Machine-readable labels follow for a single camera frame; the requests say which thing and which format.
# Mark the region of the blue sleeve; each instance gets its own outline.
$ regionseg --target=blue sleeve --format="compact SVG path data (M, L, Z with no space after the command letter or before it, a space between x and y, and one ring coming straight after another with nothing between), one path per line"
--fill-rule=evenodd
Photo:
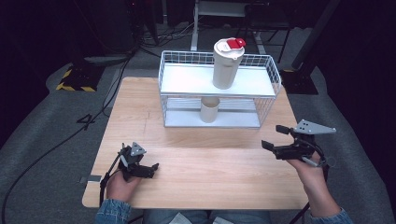
M132 207L128 203L106 199L95 217L95 224L126 224Z
M312 217L313 224L352 224L352 220L347 214L344 208L341 208L341 212L332 217Z

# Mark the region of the lower shelf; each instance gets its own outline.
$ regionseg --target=lower shelf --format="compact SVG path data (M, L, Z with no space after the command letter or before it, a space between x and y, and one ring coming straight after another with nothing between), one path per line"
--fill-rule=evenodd
M165 127L260 128L253 99L221 99L215 121L200 118L200 98L170 98L164 117Z

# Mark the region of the two-tier shelf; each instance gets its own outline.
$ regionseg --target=two-tier shelf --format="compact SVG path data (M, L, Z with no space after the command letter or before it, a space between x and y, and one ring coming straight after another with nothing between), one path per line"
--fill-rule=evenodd
M245 54L231 88L213 83L213 53L163 51L159 88L165 127L260 128L281 80L269 55ZM215 121L200 119L201 98L220 98Z

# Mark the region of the jeans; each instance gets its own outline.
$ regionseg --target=jeans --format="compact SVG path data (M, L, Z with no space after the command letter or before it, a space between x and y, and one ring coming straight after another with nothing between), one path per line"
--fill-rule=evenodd
M143 224L169 224L180 213L193 224L212 224L221 217L235 224L271 224L268 211L262 210L171 210L149 209L144 211Z

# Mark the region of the red lid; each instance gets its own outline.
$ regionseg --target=red lid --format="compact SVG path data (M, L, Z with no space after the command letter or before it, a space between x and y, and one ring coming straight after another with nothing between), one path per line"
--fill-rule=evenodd
M241 49L247 43L245 43L245 40L242 38L235 38L235 39L228 39L227 44L228 46L230 46L231 49Z

